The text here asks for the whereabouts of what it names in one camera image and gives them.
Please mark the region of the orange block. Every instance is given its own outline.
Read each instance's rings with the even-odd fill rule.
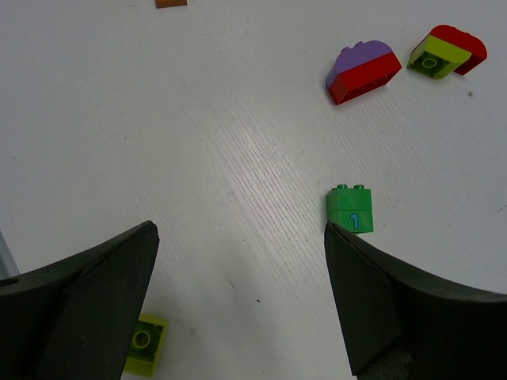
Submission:
[[[186,6],[187,0],[155,0],[157,8],[167,8],[170,6]]]

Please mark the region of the number 1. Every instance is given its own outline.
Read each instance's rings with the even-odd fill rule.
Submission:
[[[352,215],[350,215],[350,218],[354,221],[354,228],[356,230],[359,230],[359,215],[354,212]]]

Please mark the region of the lego duplo block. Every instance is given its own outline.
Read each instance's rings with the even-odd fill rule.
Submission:
[[[362,184],[339,184],[326,195],[326,213],[331,222],[355,234],[373,232],[372,191]]]
[[[359,42],[341,51],[326,77],[326,88],[340,105],[387,84],[401,68],[384,42]]]
[[[152,378],[169,322],[160,317],[141,314],[128,352],[125,372]]]
[[[487,58],[478,38],[449,26],[439,25],[410,54],[408,68],[433,79],[455,71],[465,75]]]
[[[157,8],[168,8],[170,6],[186,6],[187,0],[155,0]]]

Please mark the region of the curved purple block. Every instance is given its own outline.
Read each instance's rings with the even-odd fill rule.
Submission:
[[[329,89],[336,77],[344,71],[358,67],[363,63],[391,52],[392,49],[387,44],[376,40],[364,43],[360,41],[352,48],[344,48],[338,58],[336,58],[330,73],[326,77],[326,88]]]

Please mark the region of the white table surface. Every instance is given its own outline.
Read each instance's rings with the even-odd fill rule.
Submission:
[[[336,184],[372,189],[367,241],[507,292],[506,18],[505,0],[2,0],[0,230],[27,272],[153,220],[157,379],[350,379]],[[489,58],[330,103],[343,47],[382,40],[405,65],[438,24]]]

